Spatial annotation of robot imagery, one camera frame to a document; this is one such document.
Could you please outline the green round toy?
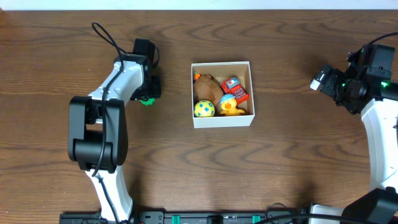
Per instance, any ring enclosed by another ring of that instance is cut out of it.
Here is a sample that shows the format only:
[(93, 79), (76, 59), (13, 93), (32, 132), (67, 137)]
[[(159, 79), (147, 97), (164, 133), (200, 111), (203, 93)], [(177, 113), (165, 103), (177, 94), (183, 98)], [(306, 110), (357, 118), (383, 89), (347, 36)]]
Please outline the green round toy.
[(145, 106), (150, 106), (155, 103), (155, 98), (149, 98), (148, 100), (141, 100), (141, 103)]

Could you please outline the brown plush capybara toy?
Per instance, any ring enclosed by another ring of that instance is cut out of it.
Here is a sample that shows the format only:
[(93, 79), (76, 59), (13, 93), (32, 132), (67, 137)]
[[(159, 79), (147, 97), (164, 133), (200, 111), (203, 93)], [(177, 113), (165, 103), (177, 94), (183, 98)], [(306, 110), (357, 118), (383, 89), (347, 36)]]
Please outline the brown plush capybara toy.
[(224, 93), (213, 77), (210, 74), (202, 75), (198, 72), (194, 72), (193, 77), (193, 100), (195, 102), (210, 100), (218, 105)]

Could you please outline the yellow ball with blue letters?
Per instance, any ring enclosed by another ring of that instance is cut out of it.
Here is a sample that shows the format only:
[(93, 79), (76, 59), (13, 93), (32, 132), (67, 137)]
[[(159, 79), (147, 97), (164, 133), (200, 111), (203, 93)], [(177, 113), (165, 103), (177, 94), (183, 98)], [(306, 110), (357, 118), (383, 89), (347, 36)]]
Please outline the yellow ball with blue letters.
[(194, 116), (197, 118), (213, 117), (215, 106), (210, 100), (200, 100), (194, 106)]

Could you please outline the yellow rubber duck toy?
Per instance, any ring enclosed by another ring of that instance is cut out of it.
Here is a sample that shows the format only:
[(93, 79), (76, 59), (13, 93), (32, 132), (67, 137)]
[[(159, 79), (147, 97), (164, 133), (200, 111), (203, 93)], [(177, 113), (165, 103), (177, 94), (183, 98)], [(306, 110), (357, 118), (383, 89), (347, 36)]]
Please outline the yellow rubber duck toy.
[(224, 116), (240, 116), (246, 112), (237, 107), (238, 102), (236, 97), (230, 93), (225, 94), (220, 99), (221, 112), (220, 115)]

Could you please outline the red toy fire truck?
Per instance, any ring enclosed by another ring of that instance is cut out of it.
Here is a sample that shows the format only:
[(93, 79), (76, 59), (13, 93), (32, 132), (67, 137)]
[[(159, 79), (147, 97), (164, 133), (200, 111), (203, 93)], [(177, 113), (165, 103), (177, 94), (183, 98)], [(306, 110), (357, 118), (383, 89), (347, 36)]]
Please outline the red toy fire truck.
[(220, 85), (224, 94), (232, 94), (236, 97), (237, 104), (241, 104), (249, 98), (246, 90), (236, 77), (230, 77)]

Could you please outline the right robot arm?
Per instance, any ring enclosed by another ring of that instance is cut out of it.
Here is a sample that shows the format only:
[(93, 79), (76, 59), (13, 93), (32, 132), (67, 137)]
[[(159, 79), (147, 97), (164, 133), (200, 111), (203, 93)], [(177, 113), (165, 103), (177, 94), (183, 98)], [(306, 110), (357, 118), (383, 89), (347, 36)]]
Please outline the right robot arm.
[(360, 114), (369, 147), (369, 192), (345, 208), (312, 205), (309, 223), (389, 223), (397, 212), (397, 84), (324, 65), (311, 89)]

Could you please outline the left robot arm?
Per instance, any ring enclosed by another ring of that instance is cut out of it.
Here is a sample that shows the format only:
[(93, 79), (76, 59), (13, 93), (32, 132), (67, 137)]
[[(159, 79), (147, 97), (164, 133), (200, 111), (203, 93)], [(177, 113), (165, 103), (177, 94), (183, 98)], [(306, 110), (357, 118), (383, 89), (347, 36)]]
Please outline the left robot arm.
[(97, 222), (133, 220), (122, 168), (128, 150), (125, 107), (131, 100), (160, 96), (159, 78), (151, 74), (157, 64), (152, 56), (123, 54), (96, 90), (70, 101), (68, 156), (94, 185), (101, 205)]

